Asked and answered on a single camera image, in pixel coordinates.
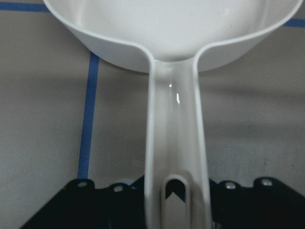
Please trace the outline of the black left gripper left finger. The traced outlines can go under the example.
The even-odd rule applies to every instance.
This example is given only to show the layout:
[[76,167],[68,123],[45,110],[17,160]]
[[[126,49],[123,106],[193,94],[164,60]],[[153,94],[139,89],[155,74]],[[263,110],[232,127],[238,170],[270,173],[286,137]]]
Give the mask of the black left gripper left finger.
[[144,178],[98,189],[90,179],[67,183],[24,229],[144,229]]

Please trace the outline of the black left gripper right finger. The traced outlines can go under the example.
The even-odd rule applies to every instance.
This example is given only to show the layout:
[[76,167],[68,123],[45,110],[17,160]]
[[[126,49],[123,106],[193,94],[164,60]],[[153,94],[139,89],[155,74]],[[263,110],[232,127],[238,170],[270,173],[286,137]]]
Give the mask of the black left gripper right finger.
[[216,229],[303,229],[305,197],[273,177],[259,177],[252,187],[209,181]]

